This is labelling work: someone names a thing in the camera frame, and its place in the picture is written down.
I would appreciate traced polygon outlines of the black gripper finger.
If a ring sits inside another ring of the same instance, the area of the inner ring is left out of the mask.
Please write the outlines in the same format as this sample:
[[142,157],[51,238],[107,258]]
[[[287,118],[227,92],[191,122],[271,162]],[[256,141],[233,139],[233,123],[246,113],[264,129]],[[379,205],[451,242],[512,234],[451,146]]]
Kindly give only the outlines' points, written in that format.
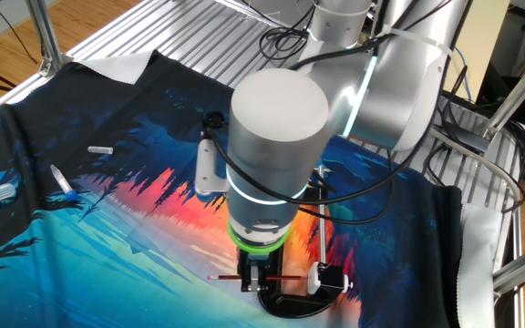
[[261,292],[267,289],[264,268],[258,264],[245,264],[240,268],[241,291]]

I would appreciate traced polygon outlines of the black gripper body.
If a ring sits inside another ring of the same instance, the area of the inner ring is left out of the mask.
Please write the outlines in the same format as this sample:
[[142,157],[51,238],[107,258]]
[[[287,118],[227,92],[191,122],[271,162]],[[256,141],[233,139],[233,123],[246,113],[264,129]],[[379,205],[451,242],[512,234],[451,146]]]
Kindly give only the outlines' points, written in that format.
[[254,255],[238,250],[238,274],[251,274],[252,268],[256,268],[259,275],[281,275],[283,272],[283,249],[279,248],[266,255]]

